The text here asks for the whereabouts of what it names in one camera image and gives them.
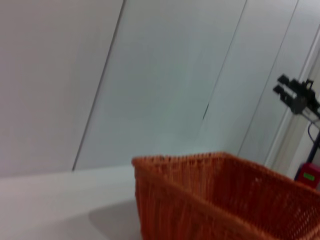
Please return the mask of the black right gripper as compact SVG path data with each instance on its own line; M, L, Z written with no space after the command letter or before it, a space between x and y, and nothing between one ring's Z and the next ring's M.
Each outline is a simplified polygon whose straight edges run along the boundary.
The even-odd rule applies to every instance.
M290 80L285 74L278 77L277 82L289 87L295 94L287 92L282 86L276 85L273 92L280 96L282 101L291 101L290 110L295 115L301 115L304 110L308 109L314 115L320 115L320 103L316 99L316 93L312 89L313 80L299 82L296 79Z

